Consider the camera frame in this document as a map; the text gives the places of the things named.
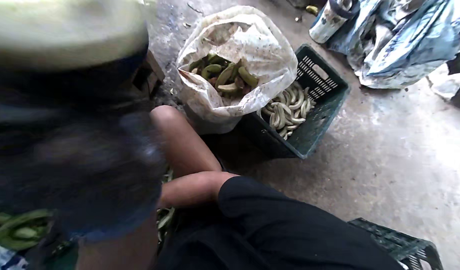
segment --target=hair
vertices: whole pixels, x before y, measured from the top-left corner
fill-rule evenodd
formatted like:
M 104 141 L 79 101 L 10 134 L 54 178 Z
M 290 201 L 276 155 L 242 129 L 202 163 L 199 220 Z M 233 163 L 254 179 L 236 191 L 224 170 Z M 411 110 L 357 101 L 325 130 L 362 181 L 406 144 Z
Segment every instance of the hair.
M 147 112 L 95 109 L 118 91 L 102 101 L 103 90 L 71 95 L 16 77 L 18 87 L 0 86 L 0 210 L 56 210 L 67 230 L 90 231 L 155 207 L 166 164 Z

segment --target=plastic bag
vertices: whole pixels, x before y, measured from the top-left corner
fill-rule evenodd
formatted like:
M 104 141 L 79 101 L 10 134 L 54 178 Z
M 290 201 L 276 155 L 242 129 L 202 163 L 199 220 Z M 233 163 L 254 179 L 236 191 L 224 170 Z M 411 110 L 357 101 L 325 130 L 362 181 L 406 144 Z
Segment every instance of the plastic bag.
M 329 48 L 347 55 L 361 84 L 405 88 L 460 52 L 460 1 L 362 0 Z
M 241 100 L 221 98 L 210 83 L 188 70 L 190 63 L 209 52 L 235 63 L 242 59 L 243 66 L 259 78 L 257 88 Z M 209 122 L 198 133 L 226 133 L 242 115 L 264 107 L 288 87 L 296 78 L 297 64 L 287 38 L 265 14 L 235 6 L 203 18 L 185 42 L 177 58 L 183 84 L 179 96 L 194 115 Z

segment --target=knee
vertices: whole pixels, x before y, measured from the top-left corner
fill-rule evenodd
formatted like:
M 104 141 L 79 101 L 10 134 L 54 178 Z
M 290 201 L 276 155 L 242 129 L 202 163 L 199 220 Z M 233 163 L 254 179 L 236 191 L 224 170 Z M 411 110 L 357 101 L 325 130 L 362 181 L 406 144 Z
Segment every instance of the knee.
M 150 117 L 153 121 L 160 124 L 169 124 L 174 120 L 181 118 L 184 119 L 182 113 L 180 113 L 176 108 L 168 105 L 161 105 L 156 107 L 150 112 Z

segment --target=dark plastic crate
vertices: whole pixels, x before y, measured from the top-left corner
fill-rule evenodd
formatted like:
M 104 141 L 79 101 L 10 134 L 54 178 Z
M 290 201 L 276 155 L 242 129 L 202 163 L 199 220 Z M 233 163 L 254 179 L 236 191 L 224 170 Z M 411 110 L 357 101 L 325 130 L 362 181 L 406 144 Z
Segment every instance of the dark plastic crate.
M 316 102 L 306 121 L 288 140 L 270 127 L 268 119 L 263 120 L 255 112 L 243 116 L 238 125 L 252 143 L 271 158 L 305 159 L 317 147 L 349 93 L 347 83 L 309 45 L 300 46 L 295 54 L 296 80 L 303 88 L 310 87 L 309 95 Z
M 354 219 L 348 224 L 370 233 L 372 239 L 392 258 L 406 265 L 408 270 L 443 270 L 437 248 L 430 241 L 371 223 L 363 218 Z

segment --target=dirty floor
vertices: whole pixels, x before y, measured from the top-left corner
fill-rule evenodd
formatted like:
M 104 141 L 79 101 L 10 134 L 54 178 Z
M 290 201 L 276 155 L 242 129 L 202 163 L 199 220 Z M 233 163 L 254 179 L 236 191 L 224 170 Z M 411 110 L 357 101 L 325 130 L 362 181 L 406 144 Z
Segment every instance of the dirty floor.
M 425 81 L 407 91 L 361 89 L 337 55 L 310 39 L 315 17 L 286 0 L 145 0 L 150 49 L 167 73 L 155 105 L 175 106 L 168 98 L 171 88 L 178 90 L 175 60 L 196 23 L 236 4 L 263 11 L 294 50 L 312 45 L 352 88 L 311 157 L 266 160 L 239 171 L 343 220 L 363 217 L 431 240 L 444 269 L 460 270 L 460 110 Z M 295 22 L 300 15 L 302 22 Z

